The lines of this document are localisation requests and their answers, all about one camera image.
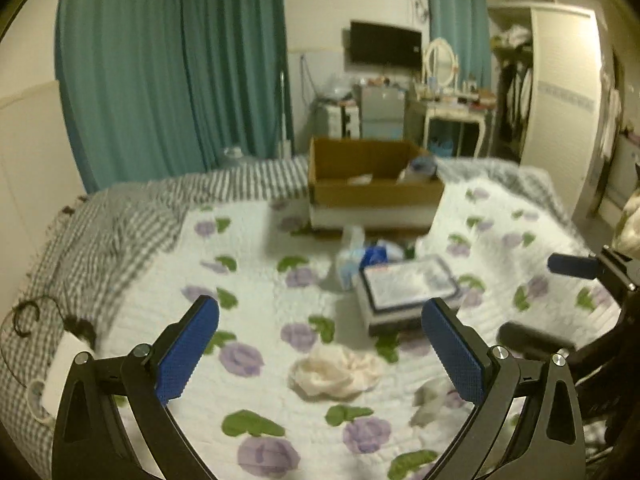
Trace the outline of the white suitcase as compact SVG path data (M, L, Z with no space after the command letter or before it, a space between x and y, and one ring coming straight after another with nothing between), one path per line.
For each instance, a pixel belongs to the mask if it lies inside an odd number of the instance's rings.
M355 103L321 103L314 111L314 136L330 139L359 139L360 113Z

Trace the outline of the white louvred wardrobe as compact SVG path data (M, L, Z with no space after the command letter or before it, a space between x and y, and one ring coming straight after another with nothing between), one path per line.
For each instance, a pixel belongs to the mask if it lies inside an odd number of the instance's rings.
M550 2L489 8L503 30L532 33L533 75L520 162L544 170L574 214L596 150L602 99L602 50L596 12Z

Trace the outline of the tissue paper pack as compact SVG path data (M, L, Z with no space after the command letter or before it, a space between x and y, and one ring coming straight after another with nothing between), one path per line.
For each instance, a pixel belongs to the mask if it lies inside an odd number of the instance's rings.
M369 336L417 330L423 305L450 300L460 292L448 264L439 256L367 266L352 279Z

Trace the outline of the white oval vanity mirror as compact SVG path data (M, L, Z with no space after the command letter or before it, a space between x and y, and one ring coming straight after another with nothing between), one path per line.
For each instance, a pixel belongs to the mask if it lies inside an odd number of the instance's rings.
M423 53L423 81L431 92L454 92L458 86L459 58L444 38L433 39Z

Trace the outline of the clear plastic wipes packet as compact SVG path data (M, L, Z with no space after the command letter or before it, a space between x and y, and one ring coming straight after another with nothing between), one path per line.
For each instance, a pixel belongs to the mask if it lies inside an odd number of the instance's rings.
M413 258L414 245L378 238L367 242L362 226L345 226L340 250L334 259L334 270L341 290L352 289L354 279L367 266L403 262Z

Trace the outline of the grey checked bed sheet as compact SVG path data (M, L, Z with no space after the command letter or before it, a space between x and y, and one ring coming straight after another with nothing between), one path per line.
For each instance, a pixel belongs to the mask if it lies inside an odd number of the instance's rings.
M125 292L159 252L175 245L186 214L206 205L304 202L303 159L267 162L218 174L196 174L148 184L123 184L90 196L64 217L32 269L27 338L5 330L8 362L1 367L1 420L37 474L51 473L53 431L32 418L26 384L47 374L63 335L62 315L89 322L96 348L110 333Z

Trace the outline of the white floral quilt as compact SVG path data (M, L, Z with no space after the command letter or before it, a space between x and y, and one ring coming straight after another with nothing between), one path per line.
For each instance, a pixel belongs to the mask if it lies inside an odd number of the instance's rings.
M341 290L341 243L311 234L307 205L245 202L186 214L175 245L125 292L102 356L153 341L203 294L220 305L212 343L181 398L169 405L221 479L413 479L432 466L470 414L443 408L411 427L413 397L446 373L420 332L369 336L354 292ZM595 281L548 271L554 252L585 246L549 211L486 178L450 183L412 260L442 258L458 282L451 300L493 344L510 321L588 344L620 314ZM340 344L386 363L370 391L305 396L290 370L316 344Z

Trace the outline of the cream cloth flower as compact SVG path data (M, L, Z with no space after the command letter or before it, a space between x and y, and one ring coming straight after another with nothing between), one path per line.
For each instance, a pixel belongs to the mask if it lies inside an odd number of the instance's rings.
M316 344L292 366L290 381L310 398L348 399L373 389L385 372L386 363L376 354Z

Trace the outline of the brown cardboard box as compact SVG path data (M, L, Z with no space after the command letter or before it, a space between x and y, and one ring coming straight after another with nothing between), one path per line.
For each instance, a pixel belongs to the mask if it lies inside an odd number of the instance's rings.
M311 142L311 226L339 231L427 231L445 185L435 157L408 141L317 138Z

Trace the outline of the clear water bottle jug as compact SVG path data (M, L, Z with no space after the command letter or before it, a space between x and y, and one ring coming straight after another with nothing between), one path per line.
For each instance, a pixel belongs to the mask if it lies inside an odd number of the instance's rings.
M228 146L222 151L220 166L224 169L238 168L257 162L254 156L245 154L239 146Z

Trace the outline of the black wall television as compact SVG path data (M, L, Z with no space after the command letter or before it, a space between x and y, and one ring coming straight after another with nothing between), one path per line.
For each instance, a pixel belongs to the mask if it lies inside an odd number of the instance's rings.
M351 21L349 57L355 64L420 70L422 32L414 29Z

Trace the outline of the white dressing table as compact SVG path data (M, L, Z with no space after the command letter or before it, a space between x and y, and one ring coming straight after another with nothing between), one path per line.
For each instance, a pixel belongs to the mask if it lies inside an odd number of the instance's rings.
M478 133L474 145L473 157L479 158L489 136L489 117L495 109L493 107L483 106L480 101L453 103L420 99L416 92L413 92L413 94L408 97L408 110L423 117L422 134L418 143L424 150L428 149L432 122L477 125Z

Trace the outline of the small white crumpled cloth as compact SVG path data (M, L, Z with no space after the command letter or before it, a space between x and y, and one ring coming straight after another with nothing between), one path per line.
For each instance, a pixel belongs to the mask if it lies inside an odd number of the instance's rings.
M448 378L436 377L423 384L413 397L416 411L410 418L411 427L425 427L438 419L443 408L453 410L460 406L457 390Z

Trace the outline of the teal curtain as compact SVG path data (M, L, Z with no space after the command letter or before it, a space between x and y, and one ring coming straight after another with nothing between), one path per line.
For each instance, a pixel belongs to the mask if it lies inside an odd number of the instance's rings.
M284 0L58 0L54 65L90 192L292 151Z
M480 88L491 86L487 0L428 0L432 39L444 38L459 57L462 80L470 75Z

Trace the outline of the teal curtain right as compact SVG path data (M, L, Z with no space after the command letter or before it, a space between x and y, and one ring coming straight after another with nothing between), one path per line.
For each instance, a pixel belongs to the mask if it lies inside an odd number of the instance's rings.
M491 86L487 0L428 0L432 39L444 38L459 57L462 80L470 75L480 88Z

